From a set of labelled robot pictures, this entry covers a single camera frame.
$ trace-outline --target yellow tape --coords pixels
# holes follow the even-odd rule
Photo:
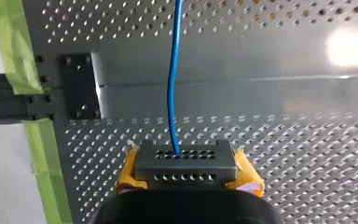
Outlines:
[[[255,195],[262,197],[266,188],[263,179],[257,173],[254,166],[248,161],[243,149],[235,153],[235,162],[237,163],[238,173],[237,179],[226,184],[228,189],[236,189],[244,184],[257,184],[260,189],[255,189]]]

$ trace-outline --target bolt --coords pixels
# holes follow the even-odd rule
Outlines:
[[[81,113],[78,112],[78,111],[76,111],[75,113],[72,114],[72,117],[73,117],[74,119],[77,119],[77,118],[80,117],[80,115],[81,115]]]
[[[65,58],[65,64],[69,65],[71,63],[71,58]]]
[[[37,116],[37,115],[32,115],[32,116],[31,116],[31,119],[32,119],[32,120],[37,120],[37,119],[39,119],[39,116]]]
[[[47,83],[47,82],[48,82],[48,77],[42,76],[42,77],[39,78],[39,80],[40,80],[40,82],[42,82],[42,83]]]
[[[33,97],[33,96],[27,97],[27,102],[28,102],[29,104],[33,103],[33,102],[34,102],[34,97]]]
[[[55,120],[57,118],[57,116],[55,114],[49,114],[48,117],[53,120]]]
[[[53,100],[53,97],[52,97],[51,95],[46,95],[46,96],[45,96],[45,101],[46,101],[46,102],[49,103],[49,102],[51,102],[52,100]]]
[[[94,112],[94,118],[97,119],[97,118],[100,117],[100,116],[101,116],[101,112],[100,112],[99,110],[96,110],[96,111]]]

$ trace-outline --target metal plate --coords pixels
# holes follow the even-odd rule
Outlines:
[[[358,223],[357,115],[192,119],[178,121],[181,143],[245,148],[286,223]],[[57,136],[76,223],[114,192],[129,140],[169,144],[165,119],[73,120]]]
[[[55,121],[76,223],[113,192],[128,140],[169,141],[173,3],[23,0],[45,87],[77,52],[100,87],[107,119]],[[358,0],[188,0],[184,13],[183,144],[245,147],[287,223],[358,222]]]

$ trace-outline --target black mount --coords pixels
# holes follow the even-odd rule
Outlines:
[[[37,63],[44,60],[36,56]],[[89,53],[57,59],[62,84],[40,95],[15,95],[5,74],[0,74],[0,123],[24,119],[100,119],[96,82]],[[48,78],[41,77],[41,83]]]

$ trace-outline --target hole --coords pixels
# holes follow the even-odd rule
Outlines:
[[[339,15],[339,14],[341,14],[343,11],[344,11],[344,10],[342,9],[342,7],[339,7],[339,8],[337,8],[336,13]]]
[[[235,1],[235,6],[237,6],[237,7],[242,6],[242,4],[243,4],[243,0]]]
[[[160,8],[158,9],[158,12],[159,12],[159,13],[163,13],[163,12],[165,12],[166,10],[167,10],[166,7],[160,7]]]
[[[286,12],[286,17],[287,18],[292,18],[293,17],[293,12],[291,12],[291,11],[288,11],[288,12]]]
[[[215,180],[215,179],[216,179],[216,175],[209,175],[208,178],[209,178],[210,180]]]
[[[167,27],[168,23],[166,21],[164,21],[161,25],[160,28],[164,29],[165,27]]]
[[[194,174],[193,174],[193,175],[190,176],[190,179],[191,179],[191,180],[197,180],[197,177],[198,177],[197,175],[194,175]]]
[[[353,8],[353,13],[358,13],[358,7]]]
[[[258,21],[258,20],[260,20],[260,16],[257,15],[257,14],[255,14],[255,15],[252,17],[252,20],[253,20],[253,21]]]
[[[225,1],[221,1],[220,3],[219,3],[219,6],[220,7],[226,7],[227,6],[227,1],[225,0]]]
[[[319,16],[324,16],[326,14],[326,10],[325,9],[321,9],[321,10],[319,10],[319,12],[318,12],[318,15]]]
[[[306,17],[308,17],[310,15],[310,12],[308,11],[308,10],[304,10],[302,13],[301,13],[301,16],[303,17],[303,18],[306,18]]]
[[[208,179],[208,176],[205,174],[200,175],[200,180],[206,180]]]
[[[43,63],[45,61],[45,56],[38,54],[35,57],[37,63]]]
[[[191,3],[190,5],[188,5],[188,10],[194,10],[196,9],[196,4],[195,3]]]
[[[273,21],[274,19],[275,19],[275,17],[276,17],[276,15],[275,15],[275,13],[269,13],[269,15],[268,15],[268,19],[270,20],[270,21]]]
[[[208,9],[208,8],[210,8],[212,6],[212,3],[211,2],[206,2],[205,4],[204,4],[204,8],[205,9]]]

